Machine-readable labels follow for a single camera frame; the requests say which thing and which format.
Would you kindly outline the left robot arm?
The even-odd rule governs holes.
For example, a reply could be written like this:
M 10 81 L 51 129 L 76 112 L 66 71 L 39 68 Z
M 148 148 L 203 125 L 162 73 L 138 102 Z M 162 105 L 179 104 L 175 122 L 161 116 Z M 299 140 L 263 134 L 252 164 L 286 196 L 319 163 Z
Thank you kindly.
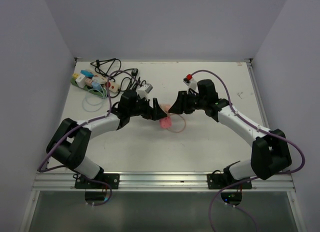
M 120 130 L 132 117 L 138 116 L 158 121 L 166 118 L 167 113 L 162 110 L 156 98 L 153 99 L 153 106 L 150 106 L 148 99 L 130 90 L 104 115 L 87 121 L 64 119 L 46 148 L 47 156 L 85 177 L 87 184 L 92 188 L 99 188 L 105 181 L 104 169 L 86 156 L 90 140 Z

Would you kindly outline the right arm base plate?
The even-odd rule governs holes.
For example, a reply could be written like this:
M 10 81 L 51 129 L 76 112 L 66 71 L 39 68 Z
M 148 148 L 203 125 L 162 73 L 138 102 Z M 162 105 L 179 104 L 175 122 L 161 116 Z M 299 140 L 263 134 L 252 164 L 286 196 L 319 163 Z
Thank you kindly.
M 206 175 L 207 187 L 209 190 L 220 190 L 232 184 L 240 182 L 240 180 L 233 179 L 231 175 L 225 175 L 220 170 L 215 170 Z M 231 189 L 238 189 L 242 186 L 242 189 L 250 190 L 253 188 L 251 181 L 246 181 L 242 184 L 231 187 Z

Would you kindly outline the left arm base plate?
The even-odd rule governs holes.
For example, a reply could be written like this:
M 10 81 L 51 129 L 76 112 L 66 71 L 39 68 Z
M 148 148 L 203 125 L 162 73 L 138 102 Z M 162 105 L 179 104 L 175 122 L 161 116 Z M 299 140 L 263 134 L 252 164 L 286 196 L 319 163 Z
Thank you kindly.
M 84 190 L 98 190 L 111 188 L 117 190 L 120 183 L 120 175 L 118 173 L 102 173 L 98 174 L 94 179 L 88 179 L 83 175 L 74 174 L 74 188 Z

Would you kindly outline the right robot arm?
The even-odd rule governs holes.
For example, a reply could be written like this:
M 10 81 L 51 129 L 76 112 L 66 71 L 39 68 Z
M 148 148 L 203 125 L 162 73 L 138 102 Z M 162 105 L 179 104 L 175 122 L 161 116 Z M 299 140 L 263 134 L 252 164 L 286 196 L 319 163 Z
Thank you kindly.
M 279 130 L 266 127 L 248 119 L 225 98 L 219 98 L 215 84 L 210 79 L 196 81 L 184 78 L 188 86 L 179 91 L 175 103 L 169 109 L 171 114 L 191 114 L 203 110 L 205 114 L 222 125 L 227 126 L 244 139 L 251 147 L 250 158 L 237 161 L 224 168 L 223 184 L 235 188 L 242 179 L 258 177 L 266 180 L 292 164 L 285 134 Z

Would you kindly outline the cream power strip red buttons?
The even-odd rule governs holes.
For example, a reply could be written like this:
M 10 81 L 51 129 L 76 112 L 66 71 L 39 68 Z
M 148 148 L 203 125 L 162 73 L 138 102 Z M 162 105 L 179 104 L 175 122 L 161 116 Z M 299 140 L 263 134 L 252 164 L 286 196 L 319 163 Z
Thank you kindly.
M 119 84 L 85 69 L 74 72 L 70 83 L 82 90 L 90 90 L 91 93 L 102 92 L 104 89 L 109 89 L 112 93 L 120 92 Z

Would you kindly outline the pink square plug charger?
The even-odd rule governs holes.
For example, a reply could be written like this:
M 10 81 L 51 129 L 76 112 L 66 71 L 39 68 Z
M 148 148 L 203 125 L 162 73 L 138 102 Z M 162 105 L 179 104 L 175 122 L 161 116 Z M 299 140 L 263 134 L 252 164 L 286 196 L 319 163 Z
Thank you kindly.
M 162 129 L 169 129 L 172 126 L 172 119 L 170 116 L 159 120 L 159 125 Z

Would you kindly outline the peach cube socket adapter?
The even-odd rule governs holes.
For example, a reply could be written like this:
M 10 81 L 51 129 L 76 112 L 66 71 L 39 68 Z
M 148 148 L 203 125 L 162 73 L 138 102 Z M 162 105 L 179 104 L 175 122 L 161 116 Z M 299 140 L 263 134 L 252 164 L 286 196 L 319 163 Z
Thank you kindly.
M 169 113 L 171 105 L 170 104 L 161 104 L 160 107 L 164 112 Z

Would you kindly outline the blue plug charger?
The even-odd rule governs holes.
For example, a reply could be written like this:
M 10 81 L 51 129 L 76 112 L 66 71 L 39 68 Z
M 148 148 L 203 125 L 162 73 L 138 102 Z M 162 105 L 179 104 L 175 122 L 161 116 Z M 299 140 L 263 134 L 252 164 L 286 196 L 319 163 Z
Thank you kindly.
M 80 73 L 87 78 L 92 78 L 94 76 L 94 74 L 88 70 L 81 70 Z

